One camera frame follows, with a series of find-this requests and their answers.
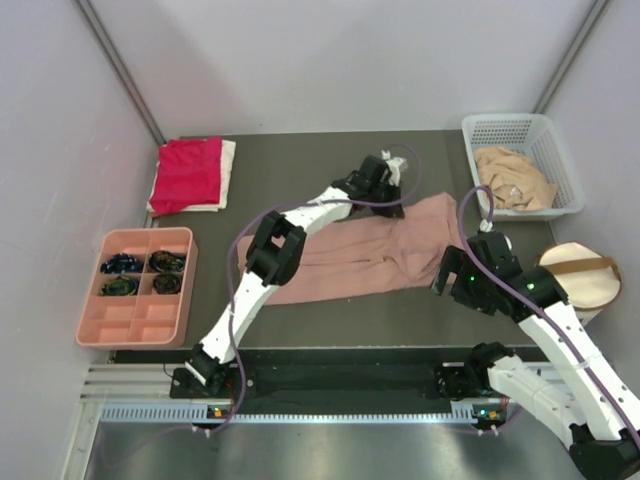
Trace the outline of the pink printed t shirt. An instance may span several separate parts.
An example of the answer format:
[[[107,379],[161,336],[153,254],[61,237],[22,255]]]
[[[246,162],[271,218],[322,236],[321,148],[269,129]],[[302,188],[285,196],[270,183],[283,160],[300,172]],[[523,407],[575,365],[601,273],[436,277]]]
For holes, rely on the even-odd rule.
[[[299,268],[268,305],[288,305],[428,287],[445,250],[461,245],[456,201],[424,198],[403,218],[370,216],[332,222],[307,234]]]

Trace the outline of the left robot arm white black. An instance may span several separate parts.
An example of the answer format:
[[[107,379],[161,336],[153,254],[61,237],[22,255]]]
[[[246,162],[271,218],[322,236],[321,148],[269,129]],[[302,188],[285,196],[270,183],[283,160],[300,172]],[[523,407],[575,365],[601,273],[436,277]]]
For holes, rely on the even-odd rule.
[[[401,176],[406,168],[407,160],[390,151],[368,156],[359,169],[332,182],[318,197],[260,217],[239,285],[229,288],[228,305],[185,363],[197,390],[209,397],[224,390],[238,341],[269,297],[293,279],[309,237],[360,207],[385,218],[404,215]]]

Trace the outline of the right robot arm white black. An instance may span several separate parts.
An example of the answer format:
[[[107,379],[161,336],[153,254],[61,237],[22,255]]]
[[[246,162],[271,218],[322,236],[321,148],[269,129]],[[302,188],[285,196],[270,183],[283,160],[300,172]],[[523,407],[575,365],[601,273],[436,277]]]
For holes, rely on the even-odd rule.
[[[638,473],[639,399],[591,340],[549,267],[525,271],[505,235],[479,232],[446,247],[431,289],[479,313],[509,317],[566,386],[554,387],[503,344],[481,343],[462,366],[437,369],[442,397],[508,397],[556,436],[586,479]]]

